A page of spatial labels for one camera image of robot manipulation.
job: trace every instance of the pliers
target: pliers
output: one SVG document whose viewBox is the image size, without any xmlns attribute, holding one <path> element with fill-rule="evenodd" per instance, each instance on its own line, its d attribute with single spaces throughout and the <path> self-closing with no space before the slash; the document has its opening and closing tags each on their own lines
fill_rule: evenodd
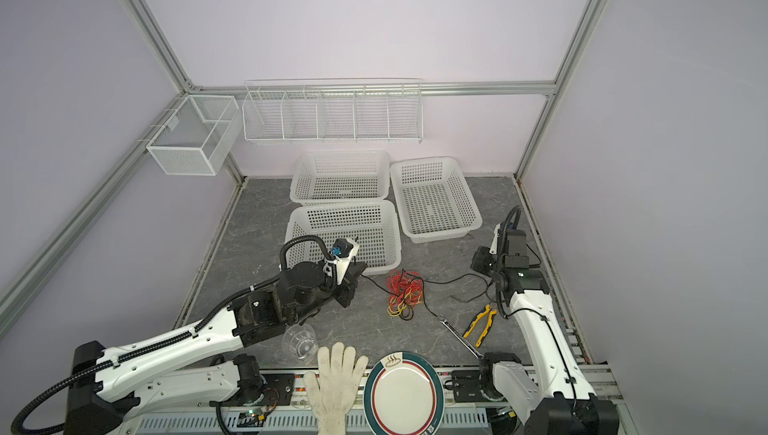
<svg viewBox="0 0 768 435">
<path fill-rule="evenodd" d="M 485 335 L 488 334 L 488 331 L 491 330 L 491 324 L 493 323 L 493 316 L 496 315 L 498 312 L 494 308 L 491 310 L 491 305 L 485 305 L 485 310 L 481 311 L 477 315 L 475 315 L 475 320 L 472 321 L 471 324 L 467 327 L 467 329 L 464 331 L 464 337 L 468 337 L 469 334 L 472 333 L 472 330 L 475 329 L 475 325 L 485 316 L 488 315 L 488 323 L 485 324 L 485 330 L 482 331 L 480 334 L 480 337 L 475 342 L 475 347 L 480 348 L 480 344 L 482 343 L 483 339 L 485 339 Z"/>
</svg>

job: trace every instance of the work surface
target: work surface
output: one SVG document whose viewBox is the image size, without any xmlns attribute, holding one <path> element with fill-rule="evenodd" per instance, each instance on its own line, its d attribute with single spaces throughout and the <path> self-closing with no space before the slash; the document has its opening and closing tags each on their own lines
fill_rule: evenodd
<svg viewBox="0 0 768 435">
<path fill-rule="evenodd" d="M 471 272 L 469 265 L 475 249 L 491 244 L 494 226 L 501 223 L 520 200 L 511 178 L 467 178 L 467 183 L 482 215 L 482 227 L 462 238 L 423 244 L 412 243 L 400 232 L 401 268 L 417 271 L 431 281 L 447 281 Z M 285 239 L 288 219 L 291 211 L 300 207 L 290 201 L 289 192 L 290 180 L 248 181 L 190 310 L 190 322 L 202 318 L 218 302 L 240 288 L 277 275 L 278 252 Z M 395 203 L 391 190 L 389 200 Z M 524 216 L 518 227 L 528 233 L 528 243 L 536 248 Z M 538 262 L 530 251 L 528 255 L 532 264 Z M 381 286 L 386 286 L 386 278 L 387 275 L 373 277 Z M 452 325 L 463 331 L 477 312 L 485 307 L 488 298 L 483 296 L 462 303 L 452 296 L 466 300 L 479 295 L 484 289 L 485 284 L 477 277 L 464 277 L 449 285 L 426 284 L 426 302 L 432 311 L 446 315 Z M 417 353 L 433 365 L 477 364 L 475 357 L 423 305 L 416 306 L 416 313 L 410 321 L 390 317 L 387 314 L 388 296 L 371 281 L 360 278 L 355 298 L 348 308 L 331 301 L 307 323 L 314 328 L 320 345 L 331 345 L 337 341 L 353 345 L 358 353 L 370 358 L 371 365 L 395 351 Z M 479 325 L 472 339 L 482 332 L 485 320 Z M 513 319 L 504 320 L 496 316 L 480 351 L 517 353 L 523 363 L 531 363 L 522 332 Z M 255 355 L 264 368 L 296 367 L 301 364 L 283 353 L 281 337 L 227 353 L 226 359 L 237 353 Z"/>
</svg>

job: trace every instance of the red ring on plate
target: red ring on plate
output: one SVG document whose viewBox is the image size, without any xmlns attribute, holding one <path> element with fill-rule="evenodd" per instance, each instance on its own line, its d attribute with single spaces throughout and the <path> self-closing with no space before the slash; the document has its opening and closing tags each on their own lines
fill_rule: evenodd
<svg viewBox="0 0 768 435">
<path fill-rule="evenodd" d="M 432 382 L 432 379 L 429 377 L 427 372 L 425 372 L 424 369 L 421 368 L 421 366 L 418 365 L 417 363 L 413 363 L 413 362 L 408 361 L 408 360 L 404 360 L 404 361 L 402 361 L 402 363 L 408 363 L 408 364 L 413 365 L 414 367 L 418 368 L 418 371 L 424 373 L 424 376 L 429 381 L 429 387 L 432 389 L 432 412 L 429 414 L 429 417 L 427 417 L 427 421 L 417 431 L 410 432 L 410 433 L 393 432 L 393 431 L 389 430 L 389 428 L 386 427 L 386 425 L 384 424 L 383 421 L 381 421 L 381 419 L 379 418 L 379 414 L 376 411 L 376 403 L 374 402 L 374 397 L 376 396 L 376 385 L 379 384 L 379 380 L 381 380 L 381 374 L 384 373 L 386 370 L 384 370 L 381 373 L 379 373 L 379 376 L 376 377 L 376 382 L 373 383 L 373 389 L 371 390 L 371 407 L 373 408 L 373 416 L 376 417 L 376 421 L 379 422 L 379 426 L 383 430 L 385 430 L 387 433 L 390 433 L 391 435 L 418 435 L 419 433 L 421 433 L 421 432 L 423 432 L 424 430 L 427 429 L 429 424 L 432 422 L 432 417 L 435 416 L 435 407 L 437 405 L 437 395 L 435 394 L 435 384 Z"/>
</svg>

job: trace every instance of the white ceramic plate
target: white ceramic plate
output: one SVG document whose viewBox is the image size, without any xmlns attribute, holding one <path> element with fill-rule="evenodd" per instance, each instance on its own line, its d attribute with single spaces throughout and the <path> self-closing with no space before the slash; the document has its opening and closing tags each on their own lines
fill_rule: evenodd
<svg viewBox="0 0 768 435">
<path fill-rule="evenodd" d="M 363 406 L 376 435 L 434 433 L 445 399 L 437 372 L 419 355 L 390 353 L 371 370 Z"/>
</svg>

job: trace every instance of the knit work glove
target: knit work glove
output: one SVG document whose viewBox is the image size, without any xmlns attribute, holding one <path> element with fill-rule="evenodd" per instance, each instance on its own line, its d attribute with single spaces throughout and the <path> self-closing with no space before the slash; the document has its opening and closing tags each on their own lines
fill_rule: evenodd
<svg viewBox="0 0 768 435">
<path fill-rule="evenodd" d="M 317 432 L 320 435 L 344 435 L 346 415 L 355 404 L 368 357 L 363 355 L 355 363 L 355 347 L 345 349 L 341 342 L 333 345 L 330 357 L 328 352 L 328 347 L 320 347 L 317 351 L 320 385 L 314 372 L 304 373 L 304 385 L 317 417 Z"/>
</svg>

